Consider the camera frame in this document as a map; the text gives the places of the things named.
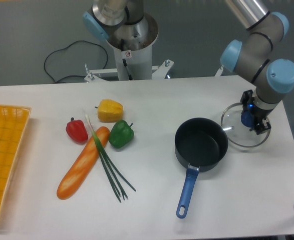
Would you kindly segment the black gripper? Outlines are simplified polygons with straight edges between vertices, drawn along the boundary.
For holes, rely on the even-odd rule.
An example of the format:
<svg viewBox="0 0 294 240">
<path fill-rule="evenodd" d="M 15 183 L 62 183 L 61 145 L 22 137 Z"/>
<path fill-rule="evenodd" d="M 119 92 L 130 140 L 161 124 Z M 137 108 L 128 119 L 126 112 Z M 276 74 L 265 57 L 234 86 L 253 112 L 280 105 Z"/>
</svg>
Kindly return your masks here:
<svg viewBox="0 0 294 240">
<path fill-rule="evenodd" d="M 250 132 L 255 132 L 256 135 L 264 134 L 271 130 L 271 124 L 268 115 L 273 109 L 261 109 L 253 104 L 253 90 L 246 90 L 242 93 L 240 103 L 244 112 L 250 112 L 251 125 Z"/>
</svg>

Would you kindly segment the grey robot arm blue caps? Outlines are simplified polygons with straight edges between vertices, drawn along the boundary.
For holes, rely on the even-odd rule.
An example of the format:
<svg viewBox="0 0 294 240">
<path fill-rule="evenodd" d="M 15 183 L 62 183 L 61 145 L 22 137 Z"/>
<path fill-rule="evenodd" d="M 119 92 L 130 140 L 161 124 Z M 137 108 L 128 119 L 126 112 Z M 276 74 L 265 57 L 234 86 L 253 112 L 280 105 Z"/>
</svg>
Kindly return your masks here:
<svg viewBox="0 0 294 240">
<path fill-rule="evenodd" d="M 241 97 L 241 122 L 259 135 L 270 130 L 267 116 L 294 87 L 294 63 L 268 59 L 287 34 L 289 22 L 284 15 L 270 12 L 259 0 L 228 0 L 226 4 L 249 37 L 245 42 L 230 42 L 220 62 L 255 86 Z M 95 0 L 82 19 L 95 38 L 113 48 L 119 80 L 165 77 L 164 67 L 152 70 L 152 45 L 158 37 L 158 25 L 144 12 L 141 0 Z"/>
</svg>

